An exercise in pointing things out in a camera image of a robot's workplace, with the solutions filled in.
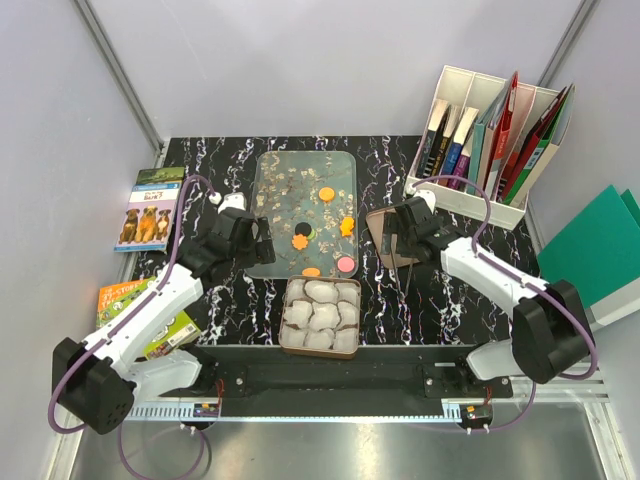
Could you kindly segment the orange flower cookie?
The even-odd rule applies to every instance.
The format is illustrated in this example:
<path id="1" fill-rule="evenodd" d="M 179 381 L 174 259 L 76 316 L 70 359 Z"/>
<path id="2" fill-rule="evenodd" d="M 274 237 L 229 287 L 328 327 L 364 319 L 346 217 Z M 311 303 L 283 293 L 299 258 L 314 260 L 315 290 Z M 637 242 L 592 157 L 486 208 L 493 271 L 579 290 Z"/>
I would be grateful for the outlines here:
<path id="1" fill-rule="evenodd" d="M 305 249 L 308 244 L 309 240 L 305 235 L 296 234 L 292 238 L 292 246 L 298 251 Z"/>

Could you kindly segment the black sandwich cookie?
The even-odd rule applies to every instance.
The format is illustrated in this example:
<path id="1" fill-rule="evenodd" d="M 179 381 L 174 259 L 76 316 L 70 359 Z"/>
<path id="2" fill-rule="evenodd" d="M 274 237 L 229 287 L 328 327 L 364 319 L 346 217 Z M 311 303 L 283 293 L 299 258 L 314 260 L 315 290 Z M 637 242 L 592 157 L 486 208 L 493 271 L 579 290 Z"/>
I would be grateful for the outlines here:
<path id="1" fill-rule="evenodd" d="M 303 235 L 305 237 L 308 237 L 311 234 L 311 231 L 312 231 L 311 226 L 306 222 L 300 222 L 295 227 L 296 235 Z"/>

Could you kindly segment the orange fish cookie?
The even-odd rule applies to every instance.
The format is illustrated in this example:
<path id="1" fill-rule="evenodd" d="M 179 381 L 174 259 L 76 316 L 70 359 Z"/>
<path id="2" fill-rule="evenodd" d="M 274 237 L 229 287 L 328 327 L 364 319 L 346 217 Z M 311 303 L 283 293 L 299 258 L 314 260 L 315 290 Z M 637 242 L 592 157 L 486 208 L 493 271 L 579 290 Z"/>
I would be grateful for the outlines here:
<path id="1" fill-rule="evenodd" d="M 343 237 L 349 237 L 353 234 L 355 228 L 355 220 L 352 217 L 345 217 L 340 224 L 340 232 Z"/>

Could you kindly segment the round orange cookie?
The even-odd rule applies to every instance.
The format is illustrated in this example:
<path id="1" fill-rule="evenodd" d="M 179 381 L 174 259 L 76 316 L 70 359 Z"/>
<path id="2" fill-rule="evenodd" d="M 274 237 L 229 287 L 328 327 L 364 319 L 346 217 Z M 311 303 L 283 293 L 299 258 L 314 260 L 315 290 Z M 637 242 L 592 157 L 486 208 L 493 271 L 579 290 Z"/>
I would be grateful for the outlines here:
<path id="1" fill-rule="evenodd" d="M 335 198 L 335 191 L 330 187 L 323 187 L 319 190 L 318 197 L 323 202 L 329 203 Z"/>

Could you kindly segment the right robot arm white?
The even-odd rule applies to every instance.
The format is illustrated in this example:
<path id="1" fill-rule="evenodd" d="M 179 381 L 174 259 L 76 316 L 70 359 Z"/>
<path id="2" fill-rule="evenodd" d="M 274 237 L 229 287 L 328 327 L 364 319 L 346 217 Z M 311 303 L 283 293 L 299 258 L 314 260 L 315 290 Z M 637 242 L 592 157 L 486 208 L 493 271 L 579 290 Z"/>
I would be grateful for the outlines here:
<path id="1" fill-rule="evenodd" d="M 537 384 L 570 378 L 569 368 L 584 358 L 590 365 L 581 376 L 595 372 L 595 341 L 577 289 L 566 280 L 528 276 L 500 260 L 477 237 L 444 224 L 426 198 L 414 196 L 384 213 L 382 252 L 436 267 L 508 315 L 509 339 L 474 348 L 454 371 L 463 395 L 476 396 L 503 376 L 523 375 Z"/>

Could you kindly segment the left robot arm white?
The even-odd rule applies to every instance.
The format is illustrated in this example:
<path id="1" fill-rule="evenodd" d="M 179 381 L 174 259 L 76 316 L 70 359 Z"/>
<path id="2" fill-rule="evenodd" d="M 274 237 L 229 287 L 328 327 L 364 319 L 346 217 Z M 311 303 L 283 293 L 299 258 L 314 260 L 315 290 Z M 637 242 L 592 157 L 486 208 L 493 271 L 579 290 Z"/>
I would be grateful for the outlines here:
<path id="1" fill-rule="evenodd" d="M 166 392 L 208 394 L 216 372 L 194 348 L 178 347 L 150 360 L 140 355 L 162 327 L 203 295 L 217 268 L 250 268 L 275 259 L 266 217 L 223 209 L 208 233 L 174 248 L 159 278 L 118 317 L 80 342 L 65 338 L 54 348 L 50 426 L 64 432 L 55 419 L 56 406 L 62 406 L 82 426 L 106 434 L 135 406 Z"/>

